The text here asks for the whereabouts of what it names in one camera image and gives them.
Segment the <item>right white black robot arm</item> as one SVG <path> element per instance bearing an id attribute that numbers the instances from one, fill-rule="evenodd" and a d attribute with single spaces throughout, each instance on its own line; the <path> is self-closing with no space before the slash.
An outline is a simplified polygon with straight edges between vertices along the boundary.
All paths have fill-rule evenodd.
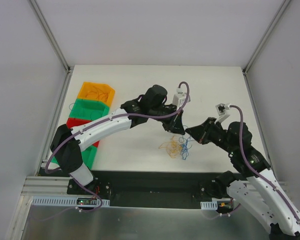
<path id="1" fill-rule="evenodd" d="M 215 180 L 217 197 L 231 197 L 264 227 L 271 240 L 300 240 L 300 211 L 293 205 L 264 156 L 252 146 L 252 133 L 243 121 L 228 129 L 214 117 L 185 130 L 199 144 L 213 143 L 226 151 L 233 167 L 257 191 L 248 190 L 231 171 Z"/>

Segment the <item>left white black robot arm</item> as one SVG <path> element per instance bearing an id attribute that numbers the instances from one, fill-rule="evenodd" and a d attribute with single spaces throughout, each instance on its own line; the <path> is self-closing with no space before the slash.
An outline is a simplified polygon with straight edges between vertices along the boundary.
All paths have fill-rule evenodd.
<path id="1" fill-rule="evenodd" d="M 149 119 L 162 124 L 166 132 L 184 135 L 182 123 L 183 108 L 190 100 L 190 91 L 178 87 L 171 104 L 167 104 L 167 90 L 160 85 L 153 85 L 146 93 L 123 103 L 112 113 L 86 124 L 67 127 L 60 125 L 50 145 L 52 155 L 45 165 L 47 174 L 52 159 L 56 159 L 58 169 L 72 177 L 84 194 L 98 194 L 98 183 L 91 170 L 84 164 L 82 152 L 93 143 L 115 133 L 134 128 Z"/>

